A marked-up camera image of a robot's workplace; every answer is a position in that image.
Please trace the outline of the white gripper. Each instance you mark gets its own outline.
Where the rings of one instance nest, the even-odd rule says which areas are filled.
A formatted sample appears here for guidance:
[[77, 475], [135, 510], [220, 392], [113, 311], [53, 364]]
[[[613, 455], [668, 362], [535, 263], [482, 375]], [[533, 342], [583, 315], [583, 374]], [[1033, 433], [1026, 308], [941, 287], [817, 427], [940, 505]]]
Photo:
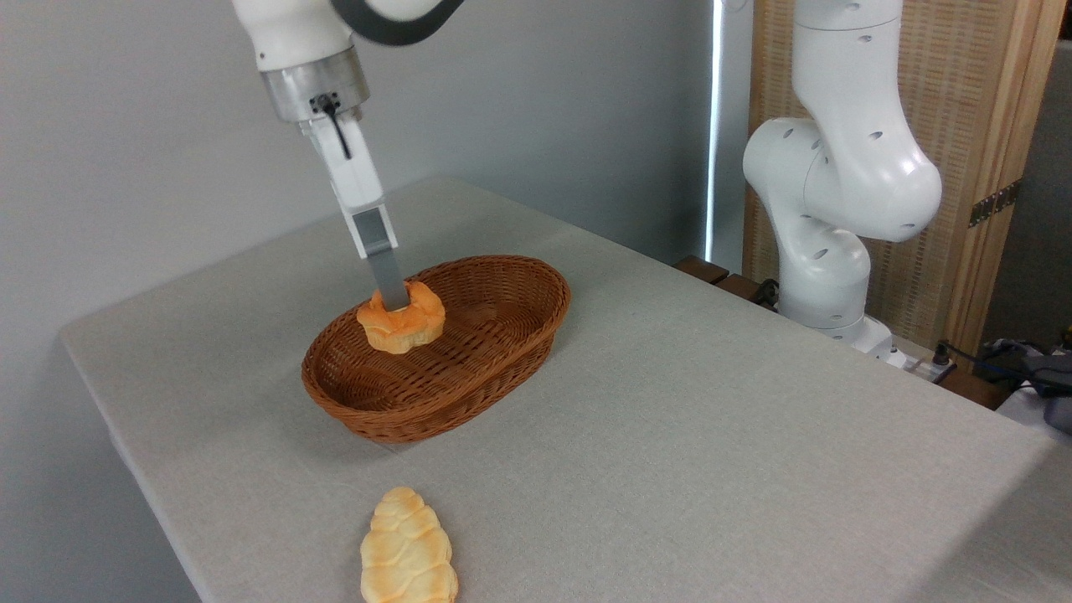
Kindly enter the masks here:
[[410, 305], [410, 292], [394, 259], [398, 241], [386, 207], [379, 205], [385, 191], [364, 142], [360, 117], [359, 111], [345, 111], [299, 127], [332, 180], [338, 205], [344, 211], [360, 211], [351, 217], [355, 245], [370, 264], [386, 312], [398, 312]]

